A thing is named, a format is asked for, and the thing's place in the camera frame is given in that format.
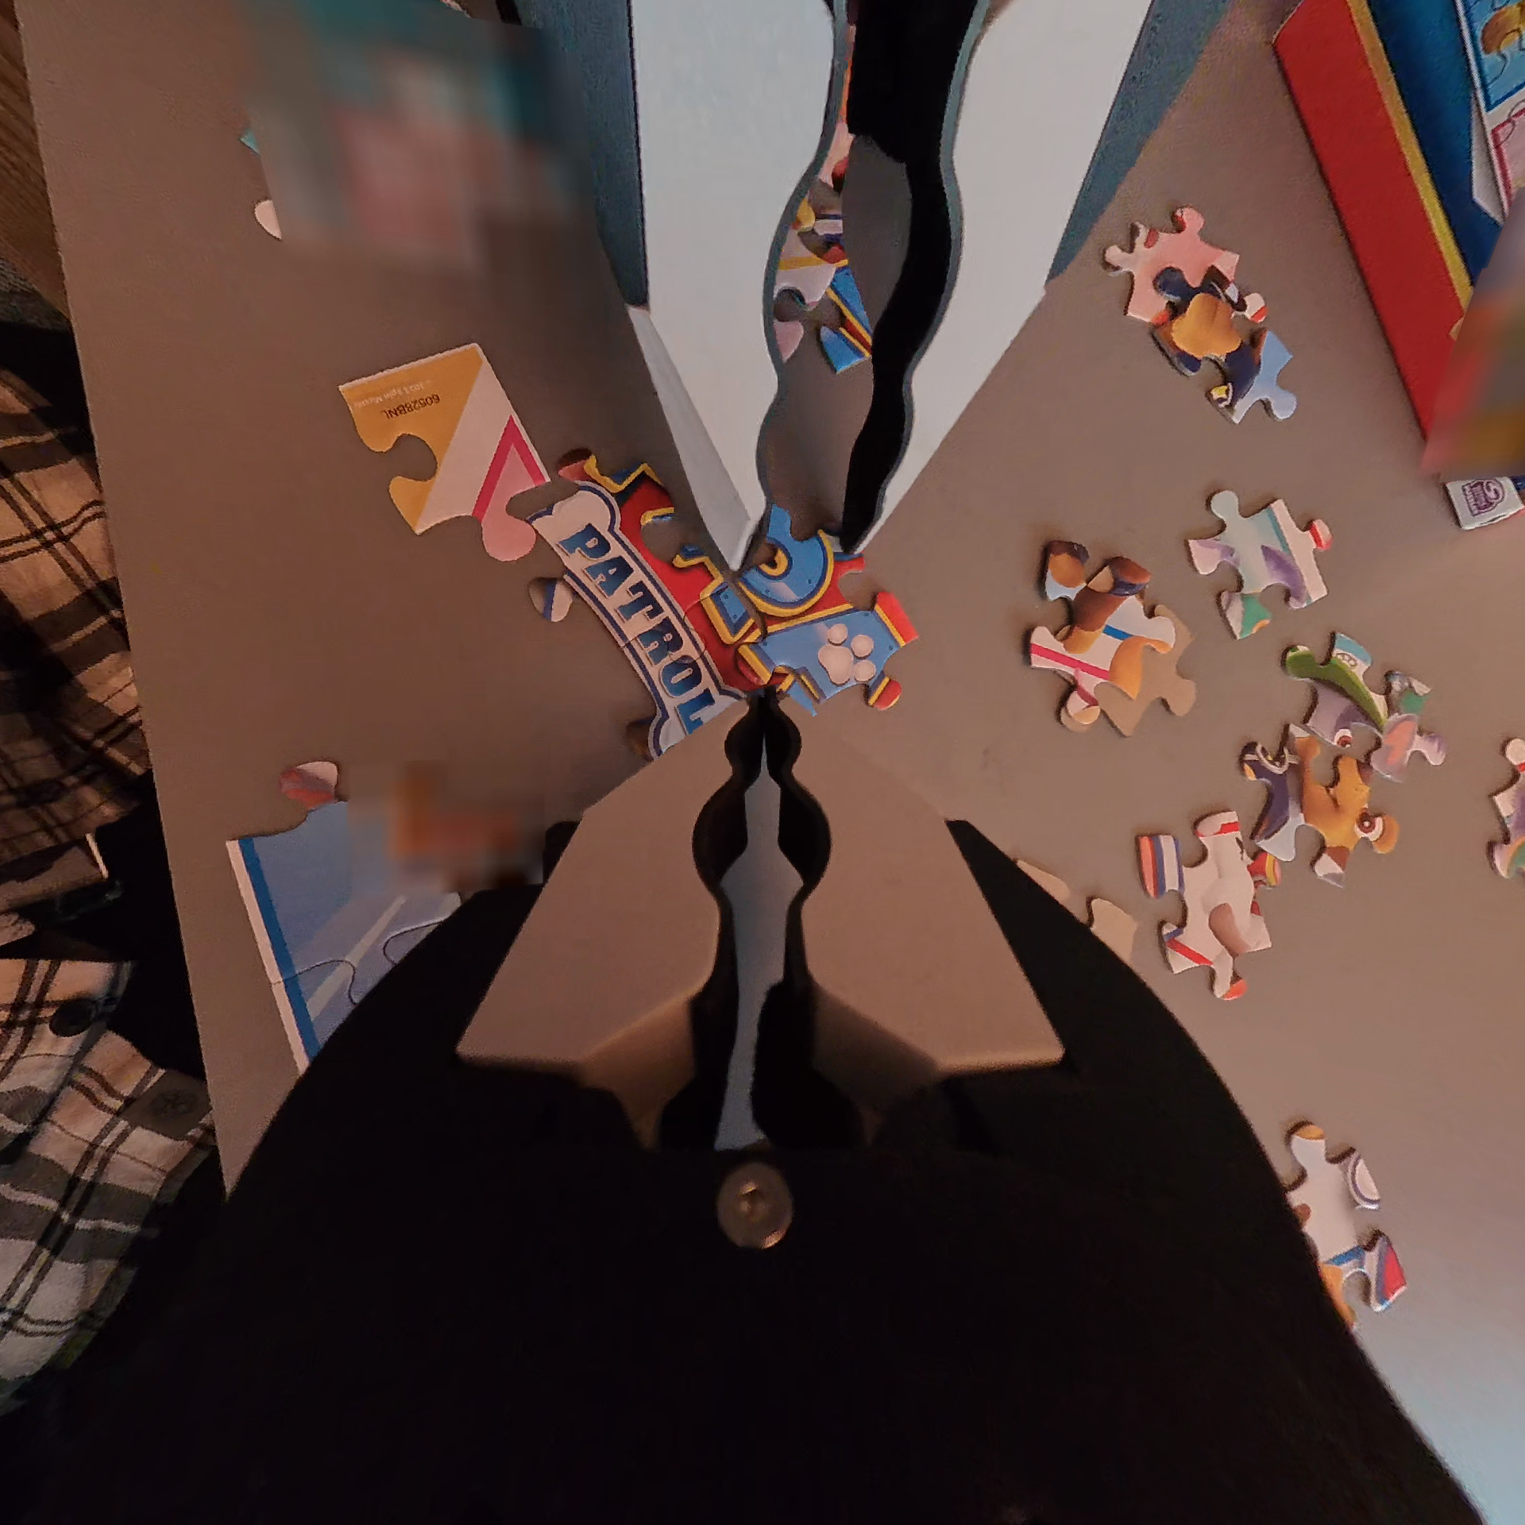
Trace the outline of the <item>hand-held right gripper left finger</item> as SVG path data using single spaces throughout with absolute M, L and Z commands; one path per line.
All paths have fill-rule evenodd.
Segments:
M 737 1036 L 719 882 L 762 748 L 762 700 L 733 704 L 582 813 L 459 1056 L 608 1091 L 642 1140 L 715 1143 Z

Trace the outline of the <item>brown cardboard puzzle piece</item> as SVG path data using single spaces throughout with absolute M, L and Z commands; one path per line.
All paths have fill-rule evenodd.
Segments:
M 1058 904 L 1065 906 L 1089 931 L 1125 964 L 1132 964 L 1138 922 L 1114 902 L 1100 896 L 1074 898 L 1069 884 L 1038 864 L 1016 858 L 1016 866 Z

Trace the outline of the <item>plaid clothing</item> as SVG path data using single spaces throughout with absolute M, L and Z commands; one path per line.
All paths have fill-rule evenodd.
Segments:
M 3 1410 L 141 1276 L 210 1102 L 87 434 L 3 372 Z

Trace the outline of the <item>blue paw print puzzle piece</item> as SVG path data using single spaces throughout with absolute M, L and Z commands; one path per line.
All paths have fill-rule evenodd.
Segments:
M 762 561 L 738 573 L 737 668 L 807 713 L 849 688 L 873 709 L 891 708 L 902 686 L 887 660 L 916 639 L 898 599 L 880 591 L 853 604 L 844 579 L 864 557 L 847 555 L 826 530 L 798 539 L 782 506 L 768 508 L 762 548 Z

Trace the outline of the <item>grey desk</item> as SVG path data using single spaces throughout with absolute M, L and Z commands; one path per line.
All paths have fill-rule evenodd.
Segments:
M 1521 519 L 1461 532 L 1416 472 L 1419 441 L 1379 325 L 1270 50 L 1289 3 L 1238 3 L 913 492 L 866 548 L 920 628 L 887 713 L 856 695 L 820 711 L 838 733 L 1005 851 L 1136 918 L 1138 973 L 1218 1065 L 1274 1149 L 1298 1118 L 1363 1151 L 1407 1272 L 1363 1345 L 1490 1521 L 1521 1521 L 1521 882 L 1488 862 L 1501 753 L 1521 733 Z M 176 871 L 183 949 L 237 1171 L 294 1078 L 223 840 L 292 811 L 276 773 L 301 757 L 499 760 L 553 818 L 635 768 L 622 728 L 642 690 L 584 610 L 535 619 L 537 553 L 490 561 L 468 524 L 415 537 L 337 385 L 479 341 L 546 461 L 588 446 L 610 470 L 650 461 L 679 488 L 617 297 L 562 308 L 555 272 L 502 296 L 428 272 L 339 272 L 256 227 L 241 130 L 234 3 L 16 3 L 36 136 L 63 248 L 119 568 L 141 717 Z M 1131 277 L 1102 252 L 1132 223 L 1200 210 L 1240 254 L 1241 292 L 1290 352 L 1296 412 L 1241 423 L 1180 374 Z M 1323 519 L 1323 599 L 1274 584 L 1267 624 L 1234 639 L 1191 539 L 1281 499 Z M 1100 715 L 1065 729 L 1071 682 L 1027 637 L 1071 621 L 1042 591 L 1049 541 L 1151 572 L 1142 601 L 1191 631 L 1176 717 L 1154 700 L 1131 737 Z M 1439 768 L 1374 780 L 1399 820 L 1390 855 L 1359 847 L 1343 887 L 1305 862 L 1263 898 L 1272 947 L 1240 1000 L 1201 969 L 1171 975 L 1138 891 L 1138 833 L 1261 793 L 1236 768 L 1276 742 L 1309 688 L 1290 642 L 1354 635 L 1376 673 L 1430 688 Z

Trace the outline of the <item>rainbow puzzle piece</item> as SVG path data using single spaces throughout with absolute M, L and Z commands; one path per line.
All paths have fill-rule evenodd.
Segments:
M 1497 877 L 1510 880 L 1523 875 L 1523 737 L 1510 737 L 1503 755 L 1512 766 L 1512 780 L 1492 795 L 1499 818 L 1499 838 L 1488 846 L 1488 860 Z

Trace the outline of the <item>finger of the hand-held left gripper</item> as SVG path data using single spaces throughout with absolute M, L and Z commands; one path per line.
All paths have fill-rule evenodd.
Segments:
M 846 3 L 630 11 L 646 267 L 630 317 L 699 515 L 740 562 L 768 508 L 775 261 L 840 101 Z
M 871 392 L 842 537 L 898 506 L 1042 297 L 1151 5 L 860 3 L 846 228 Z

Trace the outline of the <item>white banner logo puzzle piece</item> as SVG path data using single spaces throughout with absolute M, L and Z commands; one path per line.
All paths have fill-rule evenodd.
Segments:
M 615 613 L 622 653 L 653 702 L 653 717 L 635 728 L 642 757 L 657 759 L 760 688 L 700 604 L 677 608 L 653 584 L 635 581 L 615 602 Z

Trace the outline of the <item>blue yellow zigzag puzzle piece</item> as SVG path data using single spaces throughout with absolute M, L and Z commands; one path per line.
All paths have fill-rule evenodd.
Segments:
M 871 357 L 871 325 L 847 263 L 833 267 L 826 286 L 824 314 L 817 323 L 818 345 L 835 374 Z

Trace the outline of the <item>yellow white pink puzzle piece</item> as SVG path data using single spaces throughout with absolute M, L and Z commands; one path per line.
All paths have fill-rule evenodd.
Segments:
M 775 343 L 784 359 L 798 346 L 809 314 L 847 263 L 840 198 L 847 154 L 849 149 L 844 149 L 827 159 L 809 181 L 777 257 L 771 312 Z

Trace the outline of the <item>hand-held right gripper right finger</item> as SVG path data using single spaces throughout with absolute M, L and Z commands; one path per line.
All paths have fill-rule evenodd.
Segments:
M 1054 1065 L 1062 1042 L 945 818 L 775 699 L 758 704 L 777 840 L 800 878 L 758 1025 L 758 1125 L 851 1147 L 951 1076 Z

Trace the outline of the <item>PATROL logo puzzle section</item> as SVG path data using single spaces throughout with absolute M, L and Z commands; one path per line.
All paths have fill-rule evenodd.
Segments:
M 581 593 L 620 642 L 644 642 L 662 653 L 648 630 L 671 622 L 677 640 L 695 640 L 711 655 L 720 637 L 702 597 L 722 584 L 708 548 L 691 535 L 669 490 L 648 463 L 604 473 L 586 454 L 559 466 L 573 484 L 568 497 L 530 519 L 557 552 L 564 581 Z

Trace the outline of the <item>blue puzzle piece navy dog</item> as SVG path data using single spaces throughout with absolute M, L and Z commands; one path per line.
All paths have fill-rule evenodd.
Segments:
M 1290 361 L 1285 343 L 1269 328 L 1256 328 L 1240 335 L 1232 348 L 1218 337 L 1209 341 L 1207 357 L 1218 366 L 1221 379 L 1207 392 L 1212 406 L 1232 423 L 1263 406 L 1274 419 L 1289 419 L 1298 406 L 1294 392 L 1281 385 L 1281 370 Z

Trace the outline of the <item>green purple joined puzzle pieces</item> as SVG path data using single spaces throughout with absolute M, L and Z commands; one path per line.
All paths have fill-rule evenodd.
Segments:
M 1345 633 L 1334 633 L 1325 659 L 1294 644 L 1283 653 L 1283 671 L 1312 686 L 1312 708 L 1305 726 L 1338 749 L 1354 748 L 1359 731 L 1378 739 L 1365 762 L 1383 778 L 1405 780 L 1412 757 L 1437 768 L 1445 759 L 1445 740 L 1423 726 L 1423 709 L 1430 688 L 1408 673 L 1385 673 L 1378 691 L 1367 679 L 1372 657 L 1365 646 Z

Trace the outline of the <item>white orange brown puzzle piece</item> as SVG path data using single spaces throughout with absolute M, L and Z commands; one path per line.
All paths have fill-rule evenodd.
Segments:
M 1036 626 L 1027 637 L 1027 659 L 1073 686 L 1058 719 L 1071 731 L 1085 731 L 1100 715 L 1098 686 L 1109 682 L 1134 699 L 1145 653 L 1165 655 L 1176 646 L 1171 615 L 1151 615 L 1142 597 L 1151 572 L 1125 555 L 1105 559 L 1087 573 L 1091 552 L 1073 541 L 1049 541 L 1042 562 L 1042 591 L 1065 599 L 1071 621 L 1058 633 Z

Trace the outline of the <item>orange paw navy puzzle piece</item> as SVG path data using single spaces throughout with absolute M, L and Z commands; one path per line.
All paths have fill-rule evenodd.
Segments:
M 1154 286 L 1165 299 L 1165 310 L 1154 319 L 1154 337 L 1171 365 L 1183 375 L 1194 375 L 1212 359 L 1223 374 L 1227 394 L 1243 392 L 1258 374 L 1263 341 L 1236 328 L 1234 317 L 1250 323 L 1265 317 L 1265 296 L 1241 292 L 1216 267 L 1209 267 L 1198 281 L 1167 267 L 1154 276 Z

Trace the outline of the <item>white red-striped puzzle piece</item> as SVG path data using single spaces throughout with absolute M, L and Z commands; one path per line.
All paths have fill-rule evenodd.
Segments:
M 1270 945 L 1260 907 L 1260 889 L 1274 886 L 1278 864 L 1245 840 L 1238 811 L 1200 817 L 1194 837 L 1203 846 L 1196 864 L 1183 864 L 1180 842 L 1165 833 L 1136 838 L 1138 873 L 1151 898 L 1176 893 L 1185 918 L 1158 927 L 1161 953 L 1172 973 L 1207 967 L 1212 996 L 1240 998 L 1245 978 L 1236 962 Z

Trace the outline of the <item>brown dog navy puzzle piece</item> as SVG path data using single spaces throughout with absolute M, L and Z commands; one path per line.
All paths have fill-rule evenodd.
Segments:
M 1312 829 L 1321 838 L 1321 849 L 1310 867 L 1325 884 L 1341 887 L 1352 851 L 1372 846 L 1376 853 L 1390 853 L 1397 846 L 1399 826 L 1396 817 L 1370 809 L 1370 768 L 1365 762 L 1339 755 L 1334 780 L 1327 786 L 1312 775 L 1319 755 L 1321 742 L 1303 726 L 1287 726 L 1274 753 L 1260 742 L 1243 744 L 1240 769 L 1265 788 L 1263 808 L 1247 840 L 1258 853 L 1290 862 L 1298 831 Z

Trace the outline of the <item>white purple teal puzzle piece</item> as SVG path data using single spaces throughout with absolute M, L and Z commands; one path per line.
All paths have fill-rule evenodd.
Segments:
M 1234 639 L 1247 639 L 1267 624 L 1270 611 L 1261 593 L 1274 584 L 1287 593 L 1290 610 L 1325 597 L 1318 553 L 1332 544 L 1332 532 L 1323 519 L 1299 526 L 1281 499 L 1245 515 L 1229 488 L 1216 490 L 1207 506 L 1221 528 L 1211 537 L 1189 539 L 1187 552 L 1198 575 L 1220 566 L 1230 566 L 1238 575 L 1238 590 L 1218 595 Z

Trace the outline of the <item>blue sky puzzle section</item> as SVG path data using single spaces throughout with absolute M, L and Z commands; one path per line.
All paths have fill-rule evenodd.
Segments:
M 328 759 L 285 768 L 279 791 L 305 808 L 303 818 L 225 846 L 299 1069 L 463 902 L 437 873 L 395 864 L 383 820 L 352 813 L 337 778 Z

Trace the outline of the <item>yellow pink corner puzzle piece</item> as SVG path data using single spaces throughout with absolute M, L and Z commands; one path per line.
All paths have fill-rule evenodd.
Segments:
M 535 530 L 510 513 L 508 503 L 548 483 L 548 473 L 479 345 L 350 379 L 339 394 L 374 452 L 390 450 L 406 434 L 430 448 L 428 479 L 395 475 L 388 486 L 412 532 L 473 519 L 484 552 L 504 562 L 537 544 Z

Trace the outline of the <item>pink badge puzzle piece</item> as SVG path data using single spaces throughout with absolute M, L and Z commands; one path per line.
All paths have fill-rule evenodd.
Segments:
M 1167 268 L 1180 270 L 1191 285 L 1198 285 L 1209 270 L 1232 277 L 1240 254 L 1214 245 L 1203 237 L 1205 219 L 1191 205 L 1176 207 L 1171 214 L 1171 228 L 1161 230 L 1134 221 L 1131 227 L 1131 247 L 1111 245 L 1102 252 L 1105 267 L 1112 274 L 1131 277 L 1131 294 L 1125 314 L 1136 321 L 1154 323 L 1167 306 L 1167 299 L 1156 288 L 1156 276 Z

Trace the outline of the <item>red puzzle box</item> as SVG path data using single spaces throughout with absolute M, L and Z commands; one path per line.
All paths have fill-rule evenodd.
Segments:
M 1521 3 L 1303 1 L 1272 52 L 1428 441 L 1506 219 Z

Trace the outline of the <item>teal husky dog puzzle section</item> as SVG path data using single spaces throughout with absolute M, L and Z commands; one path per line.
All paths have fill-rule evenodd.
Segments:
M 250 152 L 254 154 L 254 159 L 256 159 L 256 167 L 257 167 L 259 196 L 254 201 L 254 217 L 256 217 L 259 228 L 265 234 L 279 239 L 281 237 L 279 219 L 277 219 L 277 214 L 276 214 L 276 208 L 274 208 L 274 199 L 270 196 L 268 178 L 263 170 L 263 161 L 261 161 L 261 156 L 259 156 L 259 147 L 257 147 L 252 127 L 245 127 L 245 130 L 239 134 L 239 143 L 243 143 L 245 147 L 250 149 Z

